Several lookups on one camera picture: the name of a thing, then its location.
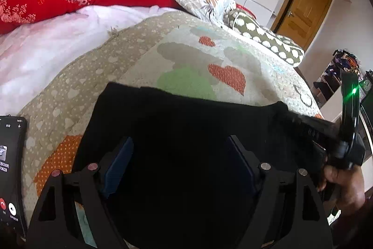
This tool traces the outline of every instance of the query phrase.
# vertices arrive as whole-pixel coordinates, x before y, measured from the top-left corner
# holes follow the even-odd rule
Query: wooden door
[[[314,39],[332,0],[293,0],[277,34],[290,37],[303,50]]]

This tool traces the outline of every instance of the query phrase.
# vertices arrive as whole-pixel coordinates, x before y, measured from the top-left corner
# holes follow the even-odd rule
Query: door frame
[[[310,38],[306,42],[305,46],[302,47],[302,49],[305,52],[308,49],[308,47],[311,45],[312,41],[315,39],[317,33],[320,31],[320,27],[321,27],[322,23],[324,22],[324,19],[325,19],[326,15],[329,11],[329,8],[330,8],[330,5],[331,5],[332,1],[333,0],[328,0],[326,6],[324,8],[324,11],[323,11],[323,13],[320,17],[320,20],[318,21],[318,24],[316,25],[317,31],[312,33],[312,35],[310,36]],[[275,21],[273,22],[273,24],[271,26],[271,31],[273,31],[274,33],[277,33],[278,29],[281,27],[283,21],[285,20],[286,15],[289,13],[292,2],[293,2],[293,0],[284,0],[277,17],[276,17]]]

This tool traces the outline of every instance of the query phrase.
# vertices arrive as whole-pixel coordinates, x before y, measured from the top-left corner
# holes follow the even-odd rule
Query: patterned bedspread
[[[265,47],[182,12],[149,18],[66,66],[19,115],[29,121],[22,191],[29,223],[52,170],[71,171],[95,102],[109,81],[173,94],[256,106],[319,109],[294,69]]]

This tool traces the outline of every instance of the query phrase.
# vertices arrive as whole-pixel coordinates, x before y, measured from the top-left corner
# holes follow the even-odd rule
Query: clock face
[[[370,82],[369,79],[366,79],[364,82],[363,82],[363,90],[368,93],[368,91],[371,89],[372,87],[372,83]]]

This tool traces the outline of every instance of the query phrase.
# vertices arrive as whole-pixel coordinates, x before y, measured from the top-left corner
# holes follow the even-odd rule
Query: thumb
[[[351,172],[348,170],[340,170],[335,167],[326,165],[324,167],[325,178],[334,184],[346,186],[351,180]]]

